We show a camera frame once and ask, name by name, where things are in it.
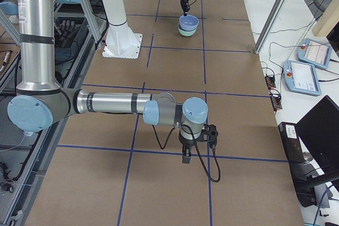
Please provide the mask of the blue ceramic bowl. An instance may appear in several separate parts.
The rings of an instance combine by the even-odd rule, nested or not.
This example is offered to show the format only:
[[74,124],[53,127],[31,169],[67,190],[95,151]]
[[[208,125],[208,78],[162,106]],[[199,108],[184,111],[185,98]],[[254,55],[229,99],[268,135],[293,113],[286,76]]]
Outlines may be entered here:
[[199,25],[199,19],[194,15],[182,15],[179,17],[179,26],[184,31],[193,31]]

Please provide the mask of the green ceramic bowl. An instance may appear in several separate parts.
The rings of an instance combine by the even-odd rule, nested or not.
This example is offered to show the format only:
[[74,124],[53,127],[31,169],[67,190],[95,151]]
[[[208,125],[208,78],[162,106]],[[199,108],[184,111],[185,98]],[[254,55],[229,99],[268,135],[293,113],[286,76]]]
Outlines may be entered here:
[[197,28],[195,28],[194,30],[191,31],[187,31],[182,29],[182,27],[180,26],[180,24],[178,24],[178,31],[180,33],[180,35],[184,36],[184,37],[191,37],[195,34]]

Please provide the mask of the black orange adapter near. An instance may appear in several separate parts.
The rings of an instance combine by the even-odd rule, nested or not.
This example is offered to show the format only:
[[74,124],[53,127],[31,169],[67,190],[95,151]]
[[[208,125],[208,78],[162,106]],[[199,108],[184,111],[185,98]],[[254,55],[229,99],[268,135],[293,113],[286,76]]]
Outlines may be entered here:
[[269,96],[270,96],[270,100],[271,100],[271,104],[272,104],[274,112],[281,110],[282,109],[281,93],[276,89],[270,89],[269,90]]

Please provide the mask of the black orange adapter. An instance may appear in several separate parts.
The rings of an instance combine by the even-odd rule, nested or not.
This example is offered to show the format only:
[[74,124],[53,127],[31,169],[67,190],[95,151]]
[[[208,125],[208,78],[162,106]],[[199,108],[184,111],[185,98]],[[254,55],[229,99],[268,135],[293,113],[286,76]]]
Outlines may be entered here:
[[274,112],[281,110],[282,109],[281,93],[276,89],[270,89],[269,90],[269,96],[270,96],[270,100],[271,100],[271,104],[272,104]]
[[276,88],[274,75],[265,75],[264,78],[268,89]]

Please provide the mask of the black orange adapter far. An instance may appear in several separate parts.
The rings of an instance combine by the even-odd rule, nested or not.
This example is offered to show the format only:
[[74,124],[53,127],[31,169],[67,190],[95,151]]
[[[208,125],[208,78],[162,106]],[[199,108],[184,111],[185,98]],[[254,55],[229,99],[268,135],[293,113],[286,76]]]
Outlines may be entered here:
[[276,88],[274,75],[265,75],[264,78],[268,89]]

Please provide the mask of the black computer box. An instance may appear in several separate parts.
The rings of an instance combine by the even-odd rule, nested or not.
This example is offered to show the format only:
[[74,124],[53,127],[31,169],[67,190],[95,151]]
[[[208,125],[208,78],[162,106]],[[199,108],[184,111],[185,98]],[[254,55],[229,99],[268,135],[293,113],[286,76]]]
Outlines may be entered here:
[[[304,152],[302,150],[296,125],[290,122],[281,122],[278,125],[278,128],[289,163],[292,180],[305,174],[307,175],[301,179],[306,180],[309,177],[314,178],[319,176],[316,169],[310,163],[313,160],[312,155],[309,152]],[[321,207],[329,208],[328,197],[322,197],[325,189],[326,184],[322,184],[309,189],[295,188],[295,191],[297,198],[303,207],[320,205]]]

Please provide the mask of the near teach pendant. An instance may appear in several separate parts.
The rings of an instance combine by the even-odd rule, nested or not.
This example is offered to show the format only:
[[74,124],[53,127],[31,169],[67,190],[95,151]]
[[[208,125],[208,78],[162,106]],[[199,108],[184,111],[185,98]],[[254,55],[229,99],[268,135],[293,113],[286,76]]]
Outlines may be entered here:
[[314,65],[286,60],[283,64],[283,78],[289,91],[311,96],[322,94]]

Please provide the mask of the teach pendant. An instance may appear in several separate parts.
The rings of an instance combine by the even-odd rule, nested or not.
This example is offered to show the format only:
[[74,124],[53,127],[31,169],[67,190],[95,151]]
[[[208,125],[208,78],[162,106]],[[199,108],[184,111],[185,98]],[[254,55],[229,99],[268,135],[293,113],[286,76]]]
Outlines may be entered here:
[[283,78],[289,91],[311,96],[322,94],[314,65],[286,60],[283,64]]
[[321,43],[310,38],[305,38],[301,47],[297,50],[297,58],[300,61],[313,64],[315,67],[325,70],[328,68],[333,48],[329,43]]

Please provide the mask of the far teach pendant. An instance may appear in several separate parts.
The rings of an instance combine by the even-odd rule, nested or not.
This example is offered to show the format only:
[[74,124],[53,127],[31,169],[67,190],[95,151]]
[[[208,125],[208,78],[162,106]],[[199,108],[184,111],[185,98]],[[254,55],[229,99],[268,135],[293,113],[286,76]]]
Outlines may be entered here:
[[328,68],[333,48],[329,43],[321,43],[310,38],[305,38],[301,47],[297,50],[297,58],[300,61],[313,64],[315,67],[325,70]]

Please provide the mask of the black laptop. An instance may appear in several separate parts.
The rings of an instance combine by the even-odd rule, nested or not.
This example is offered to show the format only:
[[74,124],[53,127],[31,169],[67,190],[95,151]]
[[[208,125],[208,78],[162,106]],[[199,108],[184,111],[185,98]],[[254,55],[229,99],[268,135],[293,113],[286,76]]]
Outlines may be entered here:
[[325,173],[338,169],[338,105],[328,95],[298,121],[296,131]]

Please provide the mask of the beige wooden beam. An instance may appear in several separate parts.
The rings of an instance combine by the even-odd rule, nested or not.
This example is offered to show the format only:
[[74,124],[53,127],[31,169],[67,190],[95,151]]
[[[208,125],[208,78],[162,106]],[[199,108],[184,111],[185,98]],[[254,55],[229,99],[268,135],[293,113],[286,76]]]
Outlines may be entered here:
[[339,20],[339,0],[332,0],[312,31],[316,37],[326,37]]

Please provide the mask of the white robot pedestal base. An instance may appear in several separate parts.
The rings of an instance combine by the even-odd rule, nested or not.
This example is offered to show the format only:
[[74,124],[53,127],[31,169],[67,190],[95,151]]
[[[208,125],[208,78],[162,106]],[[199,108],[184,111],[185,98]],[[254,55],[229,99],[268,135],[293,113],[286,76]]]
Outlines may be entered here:
[[133,33],[128,25],[123,0],[102,0],[109,23],[103,57],[137,59],[142,34]]

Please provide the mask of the aluminium frame post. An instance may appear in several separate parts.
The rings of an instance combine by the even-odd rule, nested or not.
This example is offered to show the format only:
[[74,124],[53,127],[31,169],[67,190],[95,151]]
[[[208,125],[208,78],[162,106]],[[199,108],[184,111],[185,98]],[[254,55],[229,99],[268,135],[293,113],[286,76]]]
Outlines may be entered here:
[[264,27],[260,33],[260,36],[256,42],[256,45],[254,47],[254,53],[259,54],[262,50],[276,20],[278,19],[278,16],[285,4],[286,0],[275,0],[273,7],[268,15],[268,18],[264,24]]

